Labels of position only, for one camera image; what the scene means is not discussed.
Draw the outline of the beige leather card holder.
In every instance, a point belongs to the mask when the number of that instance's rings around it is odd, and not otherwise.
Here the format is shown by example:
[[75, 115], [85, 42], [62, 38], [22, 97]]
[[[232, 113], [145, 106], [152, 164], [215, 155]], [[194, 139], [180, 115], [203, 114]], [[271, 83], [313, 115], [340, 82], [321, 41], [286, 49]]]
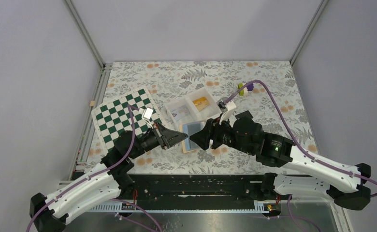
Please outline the beige leather card holder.
[[195, 150], [198, 150], [200, 147], [193, 142], [189, 137], [195, 133], [201, 131], [205, 126], [205, 121], [196, 121], [185, 124], [180, 124], [179, 130], [186, 134], [188, 137], [182, 142], [182, 152], [188, 153]]

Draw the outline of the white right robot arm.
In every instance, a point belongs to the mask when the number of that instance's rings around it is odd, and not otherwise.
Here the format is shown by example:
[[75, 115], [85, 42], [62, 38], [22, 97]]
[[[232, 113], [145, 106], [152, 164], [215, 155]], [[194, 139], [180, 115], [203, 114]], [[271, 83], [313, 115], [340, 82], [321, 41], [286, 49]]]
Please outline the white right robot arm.
[[221, 145], [254, 156], [256, 162], [268, 167], [292, 169], [304, 176], [266, 173], [260, 194], [267, 199], [275, 196], [315, 196], [331, 199], [345, 209], [363, 210], [371, 200], [371, 190], [359, 176], [370, 175], [364, 163], [346, 165], [311, 155], [305, 149], [278, 134], [264, 132], [249, 111], [229, 120], [208, 119], [205, 126], [189, 139], [201, 149], [217, 149]]

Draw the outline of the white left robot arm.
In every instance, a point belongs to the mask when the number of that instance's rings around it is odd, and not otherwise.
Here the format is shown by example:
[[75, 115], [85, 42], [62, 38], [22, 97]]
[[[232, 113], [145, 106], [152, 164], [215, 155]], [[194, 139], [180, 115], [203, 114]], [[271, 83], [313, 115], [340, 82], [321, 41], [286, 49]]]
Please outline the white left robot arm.
[[185, 140], [187, 134], [164, 127], [160, 122], [138, 137], [135, 130], [126, 130], [114, 141], [114, 147], [88, 173], [47, 196], [31, 197], [27, 226], [39, 232], [61, 232], [76, 217], [110, 199], [129, 198], [134, 181], [128, 174], [132, 159], [158, 146], [166, 150]]

